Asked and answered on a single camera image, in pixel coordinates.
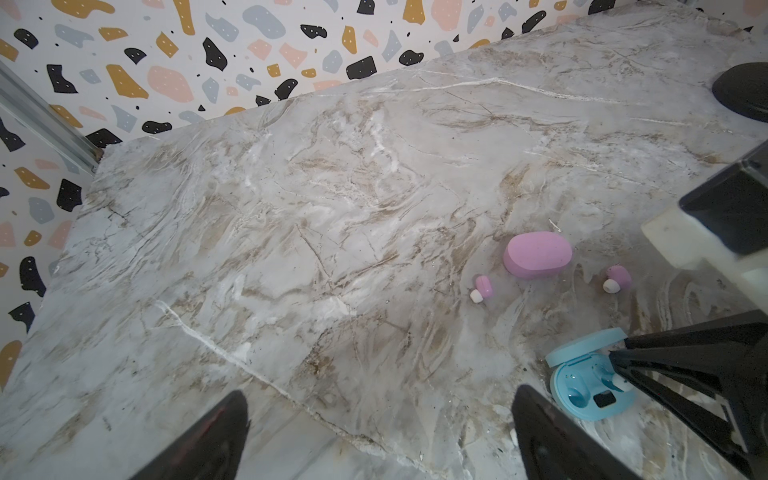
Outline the blue earbud charging case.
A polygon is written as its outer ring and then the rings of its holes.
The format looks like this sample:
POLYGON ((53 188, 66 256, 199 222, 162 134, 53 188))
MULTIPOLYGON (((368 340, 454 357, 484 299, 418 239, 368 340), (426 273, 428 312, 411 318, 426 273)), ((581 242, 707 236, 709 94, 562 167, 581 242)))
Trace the blue earbud charging case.
POLYGON ((555 403, 580 420, 598 421, 623 413, 635 399, 634 386, 618 375, 607 349, 624 341, 620 328, 600 330, 570 341, 545 357, 552 370, 549 387, 555 403))

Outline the pink earbud charging case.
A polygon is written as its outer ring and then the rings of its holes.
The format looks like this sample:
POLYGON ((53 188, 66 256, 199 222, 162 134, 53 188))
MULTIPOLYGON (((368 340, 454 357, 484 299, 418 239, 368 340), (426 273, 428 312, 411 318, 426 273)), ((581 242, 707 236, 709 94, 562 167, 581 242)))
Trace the pink earbud charging case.
POLYGON ((512 237, 503 252, 505 269, 515 277, 532 280, 556 275, 573 258, 571 244, 554 232, 536 231, 512 237))

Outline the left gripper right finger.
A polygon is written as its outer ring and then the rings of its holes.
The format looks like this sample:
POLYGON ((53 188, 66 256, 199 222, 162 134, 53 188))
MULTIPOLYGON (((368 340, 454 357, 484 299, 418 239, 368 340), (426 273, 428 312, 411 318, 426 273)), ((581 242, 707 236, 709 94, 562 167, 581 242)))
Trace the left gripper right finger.
POLYGON ((638 477, 533 387, 517 389, 511 412, 529 479, 638 477))

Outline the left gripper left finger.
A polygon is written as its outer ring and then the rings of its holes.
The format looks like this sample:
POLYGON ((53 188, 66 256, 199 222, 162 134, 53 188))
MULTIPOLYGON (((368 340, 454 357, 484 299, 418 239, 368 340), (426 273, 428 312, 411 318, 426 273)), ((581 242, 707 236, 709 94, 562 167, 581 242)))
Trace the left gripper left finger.
POLYGON ((132 476, 132 480, 236 477, 249 431, 247 399, 234 390, 132 476))

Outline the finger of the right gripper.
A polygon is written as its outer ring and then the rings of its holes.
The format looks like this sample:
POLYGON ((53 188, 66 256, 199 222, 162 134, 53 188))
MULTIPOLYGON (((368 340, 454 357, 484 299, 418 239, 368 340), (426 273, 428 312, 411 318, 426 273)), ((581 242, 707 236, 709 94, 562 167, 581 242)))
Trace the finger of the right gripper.
POLYGON ((767 315, 759 310, 629 338, 616 367, 695 377, 756 378, 767 371, 767 315))
POLYGON ((720 380, 714 375, 671 368, 661 374, 697 390, 722 407, 722 417, 686 399, 648 374, 655 366, 614 370, 639 391, 671 412, 717 454, 749 479, 767 477, 767 393, 758 379, 720 380))

